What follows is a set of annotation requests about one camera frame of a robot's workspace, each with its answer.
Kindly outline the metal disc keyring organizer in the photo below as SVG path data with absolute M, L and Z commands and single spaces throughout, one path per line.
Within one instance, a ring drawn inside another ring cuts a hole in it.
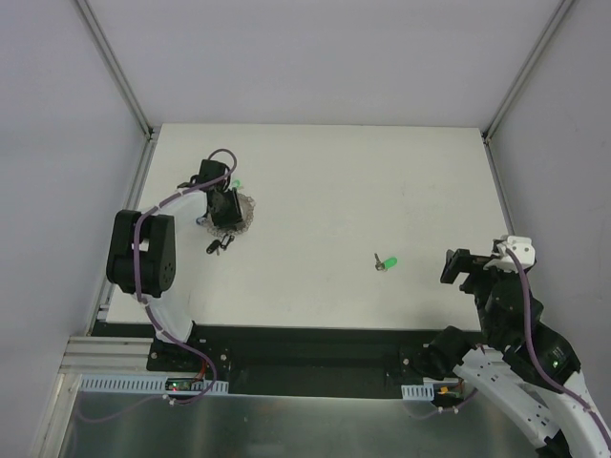
M 255 200 L 237 189 L 209 191 L 206 196 L 206 213 L 201 225 L 209 234 L 239 235 L 249 229 L 254 219 Z

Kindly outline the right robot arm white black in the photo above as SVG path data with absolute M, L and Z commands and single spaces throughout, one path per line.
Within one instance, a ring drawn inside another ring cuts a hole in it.
M 455 375 L 487 397 L 523 432 L 540 457 L 607 457 L 610 429 L 589 394 L 572 345 L 544 324 L 543 305 L 532 293 L 527 266 L 507 248 L 489 257 L 467 249 L 450 250 L 440 280 L 452 284 L 461 273 L 463 293 L 474 298 L 484 347 L 448 326 L 411 357 L 423 377 Z M 532 398 L 517 383 L 497 376 L 485 349 L 537 393 Z

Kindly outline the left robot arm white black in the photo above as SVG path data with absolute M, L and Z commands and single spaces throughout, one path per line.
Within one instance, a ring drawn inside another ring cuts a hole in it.
M 144 308 L 157 338 L 172 344 L 169 360 L 182 371 L 200 364 L 202 350 L 189 340 L 193 321 L 188 300 L 179 294 L 187 270 L 179 268 L 178 239 L 195 228 L 198 219 L 211 219 L 213 197 L 233 193 L 229 185 L 236 168 L 210 156 L 162 202 L 115 215 L 106 278 Z

